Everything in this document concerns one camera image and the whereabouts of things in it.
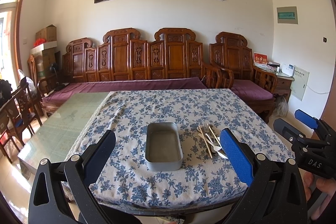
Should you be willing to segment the person's right hand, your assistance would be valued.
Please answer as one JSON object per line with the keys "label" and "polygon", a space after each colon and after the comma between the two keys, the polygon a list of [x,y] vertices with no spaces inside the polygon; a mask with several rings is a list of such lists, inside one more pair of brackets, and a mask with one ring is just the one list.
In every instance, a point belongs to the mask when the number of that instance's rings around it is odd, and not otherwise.
{"label": "person's right hand", "polygon": [[[309,200],[311,196],[311,189],[310,186],[314,182],[314,175],[310,172],[305,172],[303,175],[303,186],[305,189],[306,199]],[[318,178],[316,181],[316,188],[319,189],[321,192],[326,193],[327,197],[324,199],[323,203],[314,211],[311,215],[311,219],[316,221],[327,208],[328,204],[330,203],[331,198],[335,194],[335,180],[325,179],[325,178]]]}

